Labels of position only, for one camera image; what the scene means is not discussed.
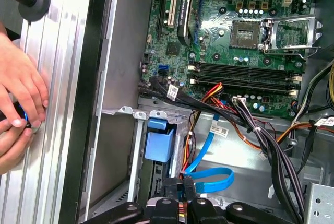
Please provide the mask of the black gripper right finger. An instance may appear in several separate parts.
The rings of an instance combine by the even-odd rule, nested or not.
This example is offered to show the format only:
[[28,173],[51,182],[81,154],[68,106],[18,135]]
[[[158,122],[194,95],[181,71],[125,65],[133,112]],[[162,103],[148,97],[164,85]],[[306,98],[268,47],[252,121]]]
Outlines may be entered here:
[[253,223],[282,224],[289,221],[242,202],[233,202],[225,209],[214,205],[209,198],[198,197],[191,176],[183,177],[186,203],[183,204],[186,223]]

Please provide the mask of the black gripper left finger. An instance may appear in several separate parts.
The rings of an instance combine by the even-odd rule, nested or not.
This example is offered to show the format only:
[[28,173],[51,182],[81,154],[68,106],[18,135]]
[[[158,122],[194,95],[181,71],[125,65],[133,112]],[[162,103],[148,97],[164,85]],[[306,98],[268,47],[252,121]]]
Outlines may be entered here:
[[179,178],[167,178],[162,182],[164,195],[149,199],[145,207],[126,202],[84,223],[179,223],[181,185]]

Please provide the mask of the person's right hand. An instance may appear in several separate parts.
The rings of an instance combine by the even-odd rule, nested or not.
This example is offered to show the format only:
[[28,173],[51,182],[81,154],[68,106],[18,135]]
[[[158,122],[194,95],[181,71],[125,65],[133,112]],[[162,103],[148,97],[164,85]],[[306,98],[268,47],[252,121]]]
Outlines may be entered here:
[[20,162],[33,138],[32,129],[13,127],[8,120],[1,121],[1,175]]

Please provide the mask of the person's left hand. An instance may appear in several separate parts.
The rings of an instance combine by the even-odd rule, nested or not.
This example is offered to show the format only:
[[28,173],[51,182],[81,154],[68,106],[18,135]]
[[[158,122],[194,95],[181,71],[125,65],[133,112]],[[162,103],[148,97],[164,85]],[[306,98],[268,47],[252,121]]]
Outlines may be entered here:
[[12,126],[21,127],[23,120],[13,106],[10,93],[28,115],[30,124],[40,126],[49,105],[48,89],[28,55],[14,45],[1,25],[1,112]]

